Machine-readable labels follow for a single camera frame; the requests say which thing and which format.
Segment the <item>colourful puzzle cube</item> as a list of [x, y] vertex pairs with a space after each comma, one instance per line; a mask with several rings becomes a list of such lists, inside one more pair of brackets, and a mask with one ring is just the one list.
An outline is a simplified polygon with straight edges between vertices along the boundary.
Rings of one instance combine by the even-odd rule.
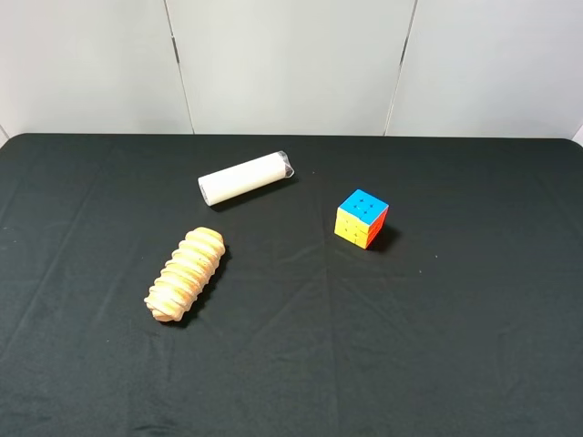
[[390, 205], [356, 189], [336, 211], [334, 234], [367, 249], [384, 225]]

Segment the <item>white cylindrical tube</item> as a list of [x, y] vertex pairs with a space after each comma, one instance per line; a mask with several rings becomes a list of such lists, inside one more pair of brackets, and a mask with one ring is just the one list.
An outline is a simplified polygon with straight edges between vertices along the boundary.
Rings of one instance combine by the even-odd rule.
[[281, 150], [202, 176], [198, 182], [205, 203], [212, 207], [293, 174], [288, 156]]

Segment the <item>twisted bread roll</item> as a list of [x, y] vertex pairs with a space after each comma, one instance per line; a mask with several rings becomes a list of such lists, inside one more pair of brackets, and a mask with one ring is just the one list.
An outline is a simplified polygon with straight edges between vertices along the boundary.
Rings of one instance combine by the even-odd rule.
[[179, 243], [144, 299], [159, 322], [181, 321], [210, 282], [226, 248], [222, 235], [209, 228], [189, 231]]

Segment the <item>black tablecloth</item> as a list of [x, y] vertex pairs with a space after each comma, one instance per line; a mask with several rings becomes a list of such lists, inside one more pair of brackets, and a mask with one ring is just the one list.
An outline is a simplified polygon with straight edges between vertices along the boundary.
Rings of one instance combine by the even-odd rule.
[[[284, 151], [209, 207], [198, 178]], [[334, 234], [361, 189], [367, 249]], [[226, 248], [181, 321], [144, 299]], [[579, 436], [566, 139], [22, 134], [1, 149], [4, 436]]]

